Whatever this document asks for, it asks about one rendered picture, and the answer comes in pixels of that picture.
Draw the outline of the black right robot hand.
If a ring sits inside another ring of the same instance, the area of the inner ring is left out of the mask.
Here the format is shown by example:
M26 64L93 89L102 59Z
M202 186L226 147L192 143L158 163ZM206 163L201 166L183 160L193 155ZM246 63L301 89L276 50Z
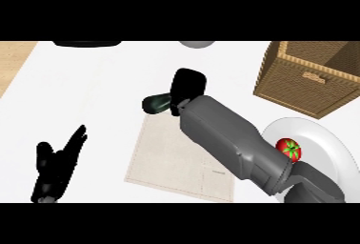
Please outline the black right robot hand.
M181 68L177 70L170 88L170 111L172 116L178 116L178 104L198 96L203 95L206 85L205 75L195 70Z

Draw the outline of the brown wicker basket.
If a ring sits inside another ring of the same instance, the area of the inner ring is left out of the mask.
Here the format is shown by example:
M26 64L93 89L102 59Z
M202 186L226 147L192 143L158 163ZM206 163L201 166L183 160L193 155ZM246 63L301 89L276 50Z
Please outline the brown wicker basket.
M360 41L271 41L254 95L326 116L360 96Z

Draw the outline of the dark green eggplant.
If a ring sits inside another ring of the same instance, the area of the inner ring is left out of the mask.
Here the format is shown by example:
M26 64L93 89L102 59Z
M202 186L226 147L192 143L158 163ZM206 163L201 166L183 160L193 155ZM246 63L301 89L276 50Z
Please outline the dark green eggplant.
M164 112L170 108L171 96L168 93L147 96L141 101L141 109L147 114Z

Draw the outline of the beige cloth placemat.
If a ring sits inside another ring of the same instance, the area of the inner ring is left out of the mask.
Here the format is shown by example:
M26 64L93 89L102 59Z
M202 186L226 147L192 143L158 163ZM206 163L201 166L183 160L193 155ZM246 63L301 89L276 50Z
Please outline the beige cloth placemat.
M233 201L234 176L180 131L180 119L146 115L125 181L214 202Z

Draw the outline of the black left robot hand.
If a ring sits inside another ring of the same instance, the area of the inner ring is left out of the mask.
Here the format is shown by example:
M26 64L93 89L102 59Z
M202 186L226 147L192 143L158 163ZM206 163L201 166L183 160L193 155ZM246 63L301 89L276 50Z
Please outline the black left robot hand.
M62 197L71 182L85 139L85 126L81 125L62 150L56 152L47 142L37 145L37 171L40 175L31 195L34 203L40 203L40 198L47 196L53 197L56 201Z

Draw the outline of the black rounded object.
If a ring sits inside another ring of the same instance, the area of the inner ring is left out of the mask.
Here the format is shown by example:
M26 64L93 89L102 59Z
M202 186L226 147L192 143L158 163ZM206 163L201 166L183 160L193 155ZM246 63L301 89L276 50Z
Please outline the black rounded object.
M59 47L99 48L113 47L121 43L121 41L53 41L53 43Z

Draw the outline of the white plate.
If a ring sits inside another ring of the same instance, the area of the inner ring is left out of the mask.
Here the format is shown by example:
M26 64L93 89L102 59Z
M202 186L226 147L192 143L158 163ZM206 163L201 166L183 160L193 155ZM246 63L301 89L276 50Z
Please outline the white plate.
M338 184L347 203L360 203L360 167L345 144L316 122L296 117L276 120L262 131L262 138L276 145L282 138L301 147L301 160Z

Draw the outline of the red tomato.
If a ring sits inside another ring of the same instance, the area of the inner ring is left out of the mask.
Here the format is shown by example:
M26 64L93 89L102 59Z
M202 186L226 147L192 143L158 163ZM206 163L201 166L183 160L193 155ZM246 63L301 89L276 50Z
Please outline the red tomato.
M301 159L301 146L291 138L277 141L276 149L288 156L292 162Z

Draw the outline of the grey rounded object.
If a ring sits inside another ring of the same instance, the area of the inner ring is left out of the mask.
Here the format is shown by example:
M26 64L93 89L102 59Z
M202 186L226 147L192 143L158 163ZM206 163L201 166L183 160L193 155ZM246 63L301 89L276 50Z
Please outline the grey rounded object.
M190 49L202 49L209 47L215 41L180 41L180 44Z

